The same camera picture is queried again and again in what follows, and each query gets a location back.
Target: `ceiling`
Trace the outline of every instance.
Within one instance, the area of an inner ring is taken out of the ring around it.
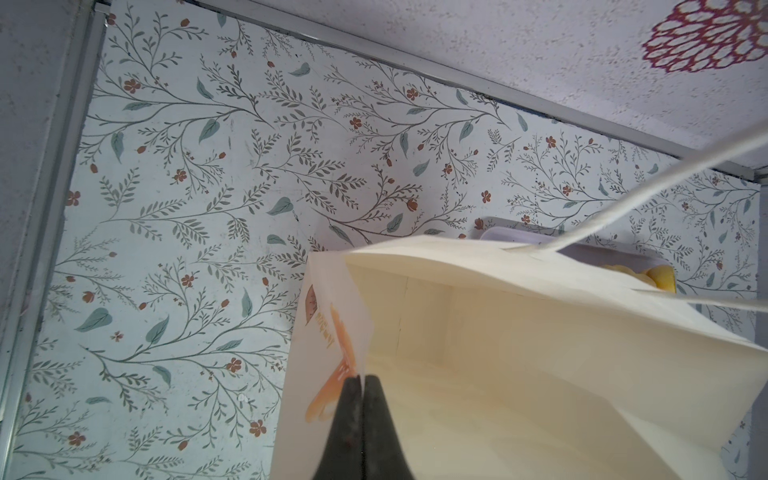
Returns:
[[[688,147],[768,118],[768,0],[258,2]]]

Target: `leaf pattern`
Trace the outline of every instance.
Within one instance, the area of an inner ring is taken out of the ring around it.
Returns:
[[[191,2],[111,12],[14,480],[265,479],[309,252],[563,232],[676,162]],[[588,242],[754,298],[758,192],[708,170]],[[753,338],[753,314],[696,308]]]

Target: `paper bag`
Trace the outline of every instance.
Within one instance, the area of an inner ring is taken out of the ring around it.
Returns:
[[[419,479],[726,478],[768,351],[653,291],[520,244],[312,253],[271,478],[312,478],[344,378],[365,374]]]

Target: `red flower decal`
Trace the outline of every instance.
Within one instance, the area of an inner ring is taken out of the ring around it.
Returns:
[[[125,91],[131,92],[132,94],[136,93],[136,90],[138,90],[139,88],[141,88],[141,84],[135,81],[133,78],[130,80],[126,80],[123,85],[123,89]]]
[[[706,0],[677,4],[643,44],[643,58],[668,72],[725,68],[762,58],[768,41],[761,0],[722,4]]]
[[[261,420],[259,420],[258,422],[251,422],[250,432],[253,433],[256,437],[258,437],[263,433],[266,433],[266,427],[264,426],[264,422]]]
[[[187,179],[187,172],[184,170],[176,170],[176,174],[174,175],[174,183],[178,184],[180,182],[183,182]]]
[[[82,442],[85,442],[85,435],[80,435],[80,432],[75,432],[69,436],[69,445],[79,447]]]
[[[72,193],[72,190],[67,192],[67,207],[77,206],[80,204],[80,192],[74,192]]]
[[[225,369],[229,370],[232,373],[237,373],[237,370],[243,368],[243,361],[238,360],[235,357],[232,357],[232,360],[228,364],[224,366]]]

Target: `paper bag handle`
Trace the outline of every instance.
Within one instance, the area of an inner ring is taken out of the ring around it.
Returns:
[[[768,300],[747,300],[747,299],[731,299],[731,298],[716,298],[714,296],[682,296],[676,295],[671,292],[664,292],[663,290],[635,290],[636,292],[643,293],[649,296],[659,296],[667,298],[669,300],[678,300],[685,303],[701,303],[703,305],[712,306],[725,306],[726,308],[737,308],[739,310],[752,310],[754,312],[766,312],[768,313]]]
[[[736,132],[721,141],[715,142],[706,150],[693,152],[689,157],[666,169],[654,179],[635,187],[619,201],[597,212],[573,230],[555,237],[554,241],[550,243],[543,243],[537,246],[536,249],[554,252],[572,243],[577,243],[607,227],[615,220],[629,213],[630,210],[639,207],[659,191],[679,184],[696,172],[714,167],[766,143],[768,143],[768,120],[761,121],[746,130]]]

